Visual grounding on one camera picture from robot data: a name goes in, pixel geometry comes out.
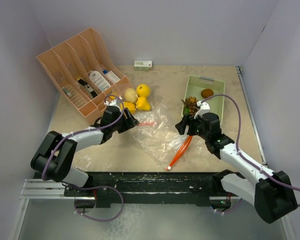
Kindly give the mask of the yellow fake pear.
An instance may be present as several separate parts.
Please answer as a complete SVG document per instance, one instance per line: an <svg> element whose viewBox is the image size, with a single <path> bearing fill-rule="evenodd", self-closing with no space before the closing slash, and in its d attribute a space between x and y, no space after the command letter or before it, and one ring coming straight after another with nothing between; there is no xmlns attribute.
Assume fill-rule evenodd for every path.
<svg viewBox="0 0 300 240"><path fill-rule="evenodd" d="M142 111L150 111L151 110L151 106L147 100L146 97L138 97L135 106L138 110L142 110Z"/></svg>

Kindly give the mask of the fake brown grape bunch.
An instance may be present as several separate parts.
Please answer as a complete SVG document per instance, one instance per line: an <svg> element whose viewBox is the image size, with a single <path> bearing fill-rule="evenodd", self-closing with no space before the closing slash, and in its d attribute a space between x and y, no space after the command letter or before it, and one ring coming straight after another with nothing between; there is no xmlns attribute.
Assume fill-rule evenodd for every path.
<svg viewBox="0 0 300 240"><path fill-rule="evenodd" d="M182 104L183 104L182 114L183 115L190 114L194 116L199 110L199 107L197 106L197 101L198 101L197 98L193 96L189 96L188 98L182 100Z"/></svg>

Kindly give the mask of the clear zip bag brown food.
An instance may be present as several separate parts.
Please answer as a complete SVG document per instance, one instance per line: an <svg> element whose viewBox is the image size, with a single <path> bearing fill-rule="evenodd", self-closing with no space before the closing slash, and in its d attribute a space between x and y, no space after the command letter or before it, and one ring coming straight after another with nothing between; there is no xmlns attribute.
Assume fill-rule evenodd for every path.
<svg viewBox="0 0 300 240"><path fill-rule="evenodd" d="M179 134L165 105L139 111L134 116L139 121L134 139L160 166L171 171L187 151L192 137Z"/></svg>

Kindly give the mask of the brown fake kiwi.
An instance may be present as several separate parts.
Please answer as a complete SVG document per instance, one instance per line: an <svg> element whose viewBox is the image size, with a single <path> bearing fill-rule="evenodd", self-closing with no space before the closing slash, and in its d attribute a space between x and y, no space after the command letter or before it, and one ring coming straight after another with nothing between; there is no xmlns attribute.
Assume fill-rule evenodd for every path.
<svg viewBox="0 0 300 240"><path fill-rule="evenodd" d="M210 88L206 88L206 89L203 89L200 94L201 94L202 98L206 99L206 98L213 96L214 91Z"/></svg>

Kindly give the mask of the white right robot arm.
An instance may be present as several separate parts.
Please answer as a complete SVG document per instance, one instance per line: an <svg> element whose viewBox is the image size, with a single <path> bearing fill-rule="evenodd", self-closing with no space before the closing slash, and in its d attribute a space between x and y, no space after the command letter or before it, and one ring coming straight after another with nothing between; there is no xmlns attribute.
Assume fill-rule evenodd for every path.
<svg viewBox="0 0 300 240"><path fill-rule="evenodd" d="M203 138L211 154L238 170L239 174L228 173L212 183L216 195L235 194L253 205L268 224L297 209L289 176L283 171L274 172L240 150L234 140L222 133L215 113L199 117L186 114L175 128L180 135Z"/></svg>

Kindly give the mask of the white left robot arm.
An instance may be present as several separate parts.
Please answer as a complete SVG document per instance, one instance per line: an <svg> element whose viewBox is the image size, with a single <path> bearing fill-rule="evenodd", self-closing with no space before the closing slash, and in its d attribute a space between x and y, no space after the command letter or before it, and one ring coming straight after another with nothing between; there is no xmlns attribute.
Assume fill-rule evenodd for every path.
<svg viewBox="0 0 300 240"><path fill-rule="evenodd" d="M88 196L93 191L93 184L86 172L72 167L75 153L104 144L112 138L114 132L121 134L138 124L139 121L127 108L120 110L118 106L107 106L103 116L84 130L64 134L48 132L30 166L41 173L44 181L53 180L74 185L81 196Z"/></svg>

